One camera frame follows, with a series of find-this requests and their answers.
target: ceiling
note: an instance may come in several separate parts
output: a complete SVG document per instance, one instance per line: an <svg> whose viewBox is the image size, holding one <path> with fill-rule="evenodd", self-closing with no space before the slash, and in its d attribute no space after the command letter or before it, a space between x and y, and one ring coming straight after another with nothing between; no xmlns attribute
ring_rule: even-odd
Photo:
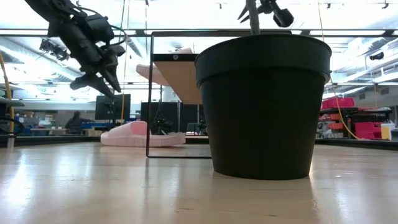
<svg viewBox="0 0 398 224"><path fill-rule="evenodd" d="M109 17L110 23L120 26L124 29L248 29L249 23L240 24L237 20L241 12L244 0L153 0L146 6L145 0L126 0L129 7L124 8L123 0L102 0L101 4L97 0L79 0L83 7L94 9L104 16ZM398 0L388 0L389 6L383 9L382 0L329 0L320 1L321 19L324 29L395 29L398 27ZM278 0L281 8L288 8L295 16L295 22L291 29L320 29L320 16L318 13L318 4L316 0ZM0 29L46 29L48 23L38 16L23 0L8 1L0 7ZM260 23L262 29L276 29L277 26L272 21L270 15L261 15ZM190 47L195 53L200 53L207 47L218 42L226 40L225 38L210 37L169 37L158 38L155 42L155 52L167 53L173 52L176 47ZM0 50L4 51L4 44L16 44L20 49L9 47L9 55L16 60L24 62L24 65L11 63L7 65L15 74L18 82L24 80L46 81L46 78L54 80L67 81L79 76L79 64L75 60L69 60L65 63L57 63L57 59L50 55L42 55L39 50L41 37L0 37ZM147 51L149 49L149 40L145 37L134 37L133 41L139 46L143 57L137 56L131 48L127 47L126 57L119 59L118 77L120 82L146 82L145 78L139 76L135 70L138 63L149 63ZM356 44L358 40L350 38L330 37L325 42L333 50L331 60L332 70L337 71L335 77L344 78L356 74L358 71L369 70L371 67L377 67L379 63L393 62L396 59L395 45L392 45L387 52L387 56L382 61L366 60L363 55L352 53L351 49L365 47L364 44ZM59 39L52 39L52 42L63 45ZM364 72L363 75L356 78L346 78L346 82L368 82L370 73L372 78L377 75L384 75L381 68L379 72ZM65 97L80 98L91 100L99 93L93 89L84 89L80 91L71 91L68 88L62 90L62 93L54 93L53 86L32 85L42 94L53 93L54 98ZM142 90L137 94L144 95Z"/></svg>

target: person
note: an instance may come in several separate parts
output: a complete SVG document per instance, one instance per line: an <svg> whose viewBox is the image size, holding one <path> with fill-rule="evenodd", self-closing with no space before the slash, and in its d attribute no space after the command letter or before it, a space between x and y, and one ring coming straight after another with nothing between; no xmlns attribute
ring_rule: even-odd
<svg viewBox="0 0 398 224"><path fill-rule="evenodd" d="M73 117L65 125L65 128L68 129L68 134L81 134L81 124L83 122L93 122L93 120L81 118L80 112L75 111Z"/></svg>

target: plant pot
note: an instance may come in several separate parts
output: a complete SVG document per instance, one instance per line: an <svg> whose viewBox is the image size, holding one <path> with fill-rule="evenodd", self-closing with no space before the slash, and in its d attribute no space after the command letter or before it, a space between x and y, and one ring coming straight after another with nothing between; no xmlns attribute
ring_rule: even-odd
<svg viewBox="0 0 398 224"><path fill-rule="evenodd" d="M308 176L331 49L301 35L228 40L195 60L215 171L248 179Z"/></svg>

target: desk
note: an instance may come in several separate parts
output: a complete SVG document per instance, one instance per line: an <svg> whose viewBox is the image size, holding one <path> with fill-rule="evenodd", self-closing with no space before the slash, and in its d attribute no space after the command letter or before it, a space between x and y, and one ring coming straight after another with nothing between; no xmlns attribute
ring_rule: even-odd
<svg viewBox="0 0 398 224"><path fill-rule="evenodd" d="M60 133L60 135L67 133L66 129L51 129L51 128L32 128L32 129L30 129L30 131L32 132L33 136L34 136L34 132L36 132L36 131L45 131L46 136L49 136L50 134L52 134L52 132L58 132L58 133Z"/></svg>

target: black cable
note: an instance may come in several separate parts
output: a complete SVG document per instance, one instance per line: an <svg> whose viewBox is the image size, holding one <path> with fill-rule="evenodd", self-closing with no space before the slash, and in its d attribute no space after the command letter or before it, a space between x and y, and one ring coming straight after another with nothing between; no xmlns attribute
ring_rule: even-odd
<svg viewBox="0 0 398 224"><path fill-rule="evenodd" d="M121 19L121 23L120 23L120 34L122 34L123 31L123 20L124 20L124 8L126 7L126 0L123 0L123 8L122 8L122 19Z"/></svg>
<svg viewBox="0 0 398 224"><path fill-rule="evenodd" d="M6 116L0 116L0 120L3 120L3 121L10 121L10 122L13 122L13 123L15 123L15 124L17 124L17 125L19 126L19 130L16 131L16 132L9 132L9 131L6 131L6 130L0 128L0 134L13 134L13 135L17 135L17 134L20 134L20 133L23 133L23 132L24 132L25 127L24 127L24 125L23 125L21 122L15 120L15 119L6 117Z"/></svg>
<svg viewBox="0 0 398 224"><path fill-rule="evenodd" d="M124 39L123 39L122 41L119 41L119 42L115 43L115 44L111 44L110 46L117 46L117 45L121 45L121 44L125 43L125 42L127 41L127 33L126 33L126 31L124 31L123 29L121 29L121 28L119 28L119 27L117 27L117 26L114 26L114 25L111 25L111 27L113 27L113 28L115 28L115 29L120 30L121 32L123 32L123 34L124 34Z"/></svg>
<svg viewBox="0 0 398 224"><path fill-rule="evenodd" d="M87 9L87 8L85 8L85 7L78 7L78 6L75 6L75 9L79 9L79 10L81 10L81 11L86 10L86 11L89 11L89 12L93 12L93 13L95 13L95 14L99 14L97 11L92 10L92 9Z"/></svg>
<svg viewBox="0 0 398 224"><path fill-rule="evenodd" d="M47 53L47 52L44 52L44 53L40 54L40 56L38 56L38 57L35 59L35 61L37 61L38 59L42 58L46 53Z"/></svg>
<svg viewBox="0 0 398 224"><path fill-rule="evenodd" d="M124 34L124 39L123 39L122 41L120 41L121 37L119 37L119 42L117 42L117 43L115 43L115 44L111 44L110 47L112 47L112 46L117 46L117 45L121 45L121 44L123 44L123 43L125 43L125 42L127 41L127 33L126 33L126 31L123 30L123 17L124 17L124 7L125 7L125 5L126 5L126 0L123 1L123 13L122 13L122 21L121 21L120 27L111 25L112 28L115 28L115 29L117 29L117 30L120 30L120 34L123 32L123 34ZM86 10L86 11L93 12L93 13L95 13L95 14L99 14L99 15L100 15L100 13L98 13L97 11L92 10L92 9L88 9L88 8L85 8L85 7L78 7L78 6L75 6L75 8L76 8L76 9L79 9L79 10L81 10L81 11L82 11L82 10Z"/></svg>

